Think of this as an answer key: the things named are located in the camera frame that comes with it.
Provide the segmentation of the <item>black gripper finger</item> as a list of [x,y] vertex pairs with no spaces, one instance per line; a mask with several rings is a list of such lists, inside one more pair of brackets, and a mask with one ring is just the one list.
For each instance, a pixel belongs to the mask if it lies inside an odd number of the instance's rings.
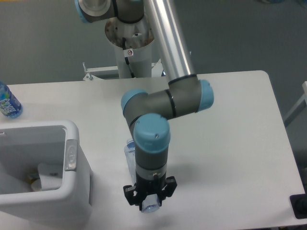
[[158,187],[158,204],[161,207],[162,202],[167,198],[171,197],[177,187],[177,182],[174,176],[170,176],[167,178],[162,178],[159,187]]
[[144,201],[144,193],[140,192],[136,185],[123,186],[123,192],[126,200],[131,206],[138,206],[142,211],[142,203]]

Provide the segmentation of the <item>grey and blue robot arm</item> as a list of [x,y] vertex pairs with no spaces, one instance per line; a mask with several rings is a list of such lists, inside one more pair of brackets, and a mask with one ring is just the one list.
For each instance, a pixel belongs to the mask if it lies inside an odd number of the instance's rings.
[[134,142],[134,152],[126,155],[132,184],[124,186],[124,196],[140,212],[154,212],[177,187],[175,178],[166,176],[168,121],[210,108],[213,90],[192,67],[174,1],[77,0],[75,7],[85,23],[106,21],[120,78],[149,77],[151,61],[143,51],[153,42],[158,45],[168,88],[155,93],[132,89],[121,99]]

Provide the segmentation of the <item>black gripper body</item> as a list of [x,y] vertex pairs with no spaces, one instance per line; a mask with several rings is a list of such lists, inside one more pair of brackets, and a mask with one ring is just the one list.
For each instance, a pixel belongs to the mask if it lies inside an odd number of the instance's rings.
[[140,176],[136,176],[136,201],[137,204],[141,204],[145,198],[149,195],[158,195],[158,203],[161,204],[160,193],[165,186],[165,176],[161,178],[155,178],[154,180],[145,180]]

